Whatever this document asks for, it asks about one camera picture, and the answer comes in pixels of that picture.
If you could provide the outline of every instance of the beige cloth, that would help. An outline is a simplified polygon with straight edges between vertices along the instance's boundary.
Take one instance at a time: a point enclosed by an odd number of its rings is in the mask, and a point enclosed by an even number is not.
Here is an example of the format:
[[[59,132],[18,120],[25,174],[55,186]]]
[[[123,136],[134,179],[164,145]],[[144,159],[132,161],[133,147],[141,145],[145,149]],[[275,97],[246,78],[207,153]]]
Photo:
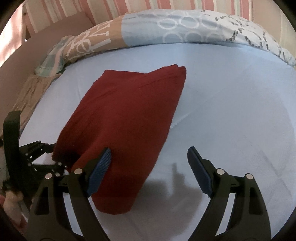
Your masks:
[[[51,83],[62,74],[56,74],[52,77],[41,77],[31,74],[21,89],[15,105],[11,111],[21,111],[20,115],[20,133],[24,130],[26,124],[31,118],[35,107],[42,98]]]

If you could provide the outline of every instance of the folded red fabric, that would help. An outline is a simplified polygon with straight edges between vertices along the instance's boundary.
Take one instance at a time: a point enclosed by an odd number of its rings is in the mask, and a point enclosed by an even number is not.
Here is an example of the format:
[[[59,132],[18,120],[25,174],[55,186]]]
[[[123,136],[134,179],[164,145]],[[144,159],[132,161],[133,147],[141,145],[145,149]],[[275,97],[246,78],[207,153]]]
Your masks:
[[[177,65],[148,74],[106,70],[81,100],[52,158],[75,170],[111,149],[111,165],[92,195],[99,211],[131,209],[166,141],[185,79],[186,68]]]

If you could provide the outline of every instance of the white sheet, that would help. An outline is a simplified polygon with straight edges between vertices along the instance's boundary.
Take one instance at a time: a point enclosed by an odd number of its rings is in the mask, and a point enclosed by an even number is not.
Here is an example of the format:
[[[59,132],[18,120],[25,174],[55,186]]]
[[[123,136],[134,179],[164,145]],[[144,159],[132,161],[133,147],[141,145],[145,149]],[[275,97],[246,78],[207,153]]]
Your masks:
[[[187,79],[169,136],[132,210],[116,216],[96,211],[106,233],[116,241],[187,240],[209,203],[186,160],[187,149],[195,146],[230,175],[254,175],[275,235],[296,206],[296,72],[268,52],[231,43],[170,44],[77,62],[47,90],[20,145],[56,142],[104,70],[150,72],[172,64],[184,65]],[[37,160],[49,161],[50,155]],[[71,224],[81,234],[69,196],[65,200]],[[218,233],[227,226],[229,203]]]

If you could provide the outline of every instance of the striped wallpaper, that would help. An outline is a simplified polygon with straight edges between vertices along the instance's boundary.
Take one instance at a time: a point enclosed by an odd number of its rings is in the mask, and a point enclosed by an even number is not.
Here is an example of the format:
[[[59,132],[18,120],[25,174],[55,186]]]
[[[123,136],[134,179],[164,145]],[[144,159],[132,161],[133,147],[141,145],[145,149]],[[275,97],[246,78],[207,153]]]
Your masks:
[[[84,11],[94,25],[146,9],[204,9],[253,20],[252,0],[27,0],[25,16],[30,34]]]

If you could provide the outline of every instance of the metal pin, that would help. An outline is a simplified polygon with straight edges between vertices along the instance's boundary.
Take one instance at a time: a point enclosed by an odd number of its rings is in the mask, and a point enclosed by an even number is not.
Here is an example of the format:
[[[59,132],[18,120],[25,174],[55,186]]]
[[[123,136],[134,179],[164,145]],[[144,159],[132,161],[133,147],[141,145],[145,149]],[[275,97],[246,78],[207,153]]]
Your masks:
[[[246,175],[246,177],[247,177],[247,179],[249,179],[249,180],[252,180],[252,179],[254,178],[253,175],[252,175],[252,174],[249,174],[249,173]]]
[[[219,168],[219,169],[217,169],[217,173],[219,175],[223,175],[225,173],[225,171],[223,169]]]
[[[76,175],[79,175],[79,174],[81,174],[83,171],[82,171],[82,169],[81,168],[78,168],[78,169],[76,169],[75,171],[74,171],[74,173],[76,174]]]
[[[47,173],[47,174],[45,175],[45,178],[46,178],[46,179],[51,179],[51,178],[52,178],[52,174],[51,174],[51,173]]]

